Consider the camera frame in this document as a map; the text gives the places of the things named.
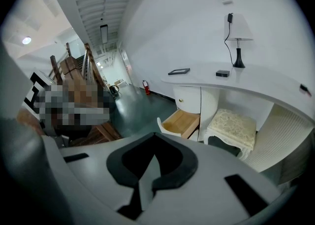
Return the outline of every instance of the table lamp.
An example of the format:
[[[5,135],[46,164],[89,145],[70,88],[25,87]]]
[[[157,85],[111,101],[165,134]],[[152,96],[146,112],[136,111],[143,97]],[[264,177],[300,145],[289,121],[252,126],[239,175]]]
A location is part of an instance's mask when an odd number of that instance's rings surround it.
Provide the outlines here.
[[[240,40],[252,40],[252,33],[242,14],[229,13],[224,17],[224,43],[227,40],[237,40],[236,62],[233,64],[230,52],[231,62],[233,67],[245,68],[242,62]]]

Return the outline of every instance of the baseboard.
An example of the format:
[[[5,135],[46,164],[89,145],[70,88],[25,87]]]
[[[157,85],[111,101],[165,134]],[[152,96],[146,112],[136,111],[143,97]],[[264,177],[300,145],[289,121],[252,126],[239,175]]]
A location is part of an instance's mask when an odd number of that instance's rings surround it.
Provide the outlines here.
[[[154,92],[154,91],[151,91],[151,90],[150,90],[150,93],[152,93],[152,94],[154,94],[154,95],[156,95],[156,96],[160,96],[160,97],[162,97],[162,98],[168,99],[168,100],[170,100],[170,101],[172,101],[172,102],[175,102],[175,99],[174,99],[174,98],[171,98],[171,97],[169,97],[169,96],[165,96],[165,95],[162,95],[162,94],[160,94],[160,93],[157,93],[157,92]]]

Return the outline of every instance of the fire extinguisher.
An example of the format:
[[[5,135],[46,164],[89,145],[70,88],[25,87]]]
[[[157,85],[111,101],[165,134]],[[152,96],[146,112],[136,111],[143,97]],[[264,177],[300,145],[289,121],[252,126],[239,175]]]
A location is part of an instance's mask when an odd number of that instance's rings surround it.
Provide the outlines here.
[[[144,90],[146,91],[146,94],[149,95],[150,94],[150,90],[149,90],[148,83],[145,80],[143,80],[142,81],[142,85],[144,87]]]

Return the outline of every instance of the dark green floor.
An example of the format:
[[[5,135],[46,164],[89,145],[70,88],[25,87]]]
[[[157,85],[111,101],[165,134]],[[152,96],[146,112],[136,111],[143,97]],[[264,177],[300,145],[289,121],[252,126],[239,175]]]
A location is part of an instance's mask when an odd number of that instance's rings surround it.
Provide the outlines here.
[[[157,117],[163,122],[176,110],[176,103],[132,85],[120,88],[111,120],[123,137],[160,132]]]

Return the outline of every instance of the open drawer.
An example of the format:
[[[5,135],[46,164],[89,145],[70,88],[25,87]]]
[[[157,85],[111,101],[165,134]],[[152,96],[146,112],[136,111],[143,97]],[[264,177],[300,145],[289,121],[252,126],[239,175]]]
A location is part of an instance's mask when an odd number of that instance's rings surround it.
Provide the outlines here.
[[[158,126],[162,133],[189,138],[189,136],[198,127],[200,122],[200,114],[192,114],[181,109],[175,111],[169,118],[161,123],[160,118],[157,119]]]

